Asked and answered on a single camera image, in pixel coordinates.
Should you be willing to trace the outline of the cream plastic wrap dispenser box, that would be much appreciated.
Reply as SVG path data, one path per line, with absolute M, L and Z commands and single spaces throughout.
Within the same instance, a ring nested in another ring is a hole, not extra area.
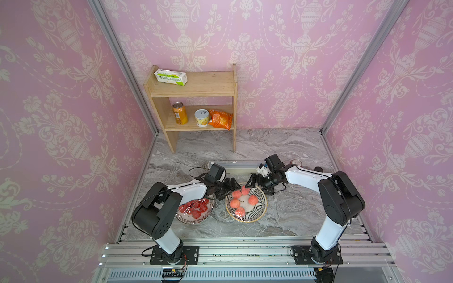
M 208 168 L 217 164 L 224 167 L 228 174 L 252 174 L 257 173 L 257 169 L 262 163 L 259 160 L 212 160 L 208 162 Z

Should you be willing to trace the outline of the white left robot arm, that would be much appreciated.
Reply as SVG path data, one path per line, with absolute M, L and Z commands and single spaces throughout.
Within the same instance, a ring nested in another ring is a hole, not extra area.
M 187 183 L 167 186 L 157 182 L 134 209 L 133 226 L 156 243 L 155 248 L 166 263 L 175 265 L 184 259 L 184 243 L 171 229 L 179 207 L 212 194 L 221 199 L 241 188 L 226 175 L 225 168 L 215 163 L 207 173 Z

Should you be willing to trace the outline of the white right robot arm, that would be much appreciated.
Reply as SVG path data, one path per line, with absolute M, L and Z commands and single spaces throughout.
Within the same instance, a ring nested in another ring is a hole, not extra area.
M 320 231 L 311 240 L 309 250 L 301 255 L 315 264 L 331 264 L 340 260 L 339 240 L 352 220 L 365 209 L 366 204 L 348 175 L 342 171 L 324 173 L 317 167 L 314 171 L 294 164 L 285 165 L 274 154 L 257 167 L 245 185 L 260 187 L 271 195 L 277 194 L 278 185 L 298 185 L 318 193 L 322 200 L 325 220 Z

